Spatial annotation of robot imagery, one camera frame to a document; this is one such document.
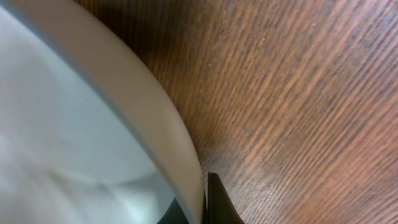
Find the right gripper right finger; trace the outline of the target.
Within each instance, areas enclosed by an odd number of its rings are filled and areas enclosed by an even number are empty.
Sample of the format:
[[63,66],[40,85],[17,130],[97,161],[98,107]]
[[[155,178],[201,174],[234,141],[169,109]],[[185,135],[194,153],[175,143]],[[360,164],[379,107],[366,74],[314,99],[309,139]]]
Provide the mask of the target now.
[[219,175],[208,173],[208,224],[244,224],[238,215]]

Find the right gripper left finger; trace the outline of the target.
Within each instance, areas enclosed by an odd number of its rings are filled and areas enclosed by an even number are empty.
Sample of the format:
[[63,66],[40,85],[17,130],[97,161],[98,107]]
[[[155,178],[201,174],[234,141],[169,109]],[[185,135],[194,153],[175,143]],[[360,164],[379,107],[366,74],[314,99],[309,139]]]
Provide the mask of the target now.
[[172,203],[157,224],[188,224],[188,220],[176,198],[172,200]]

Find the cream bowl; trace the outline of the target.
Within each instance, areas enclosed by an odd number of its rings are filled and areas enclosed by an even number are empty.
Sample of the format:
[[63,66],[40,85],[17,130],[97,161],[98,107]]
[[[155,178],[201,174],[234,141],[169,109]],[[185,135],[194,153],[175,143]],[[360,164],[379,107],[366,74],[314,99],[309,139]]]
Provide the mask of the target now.
[[162,85],[72,1],[1,2],[1,222],[204,221],[190,135]]

